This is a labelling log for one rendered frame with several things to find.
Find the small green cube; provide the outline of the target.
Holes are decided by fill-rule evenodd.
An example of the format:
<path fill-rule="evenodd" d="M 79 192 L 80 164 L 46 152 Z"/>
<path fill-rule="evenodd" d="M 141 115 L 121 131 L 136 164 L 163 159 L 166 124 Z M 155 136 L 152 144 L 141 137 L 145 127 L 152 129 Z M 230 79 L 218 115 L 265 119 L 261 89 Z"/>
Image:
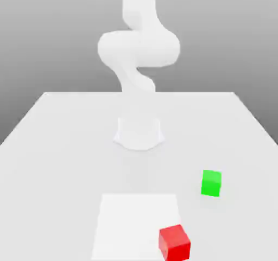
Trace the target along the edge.
<path fill-rule="evenodd" d="M 203 170 L 201 194 L 219 197 L 222 186 L 222 173 L 214 170 Z"/>

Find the small red cube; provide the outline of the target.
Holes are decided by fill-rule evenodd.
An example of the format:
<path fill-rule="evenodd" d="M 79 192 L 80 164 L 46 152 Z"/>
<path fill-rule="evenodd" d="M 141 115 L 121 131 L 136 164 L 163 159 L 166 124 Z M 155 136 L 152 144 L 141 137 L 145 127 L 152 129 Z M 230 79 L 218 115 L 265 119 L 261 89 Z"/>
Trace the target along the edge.
<path fill-rule="evenodd" d="M 159 230 L 159 249 L 165 261 L 185 261 L 190 257 L 191 241 L 178 224 Z"/>

